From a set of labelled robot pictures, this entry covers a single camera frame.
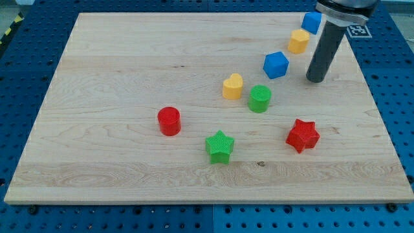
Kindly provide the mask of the robot arm flange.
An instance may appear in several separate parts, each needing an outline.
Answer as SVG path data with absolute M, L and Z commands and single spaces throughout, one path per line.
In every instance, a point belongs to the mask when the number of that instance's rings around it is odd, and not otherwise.
M 315 9 L 339 27 L 364 26 L 375 12 L 379 0 L 317 0 Z

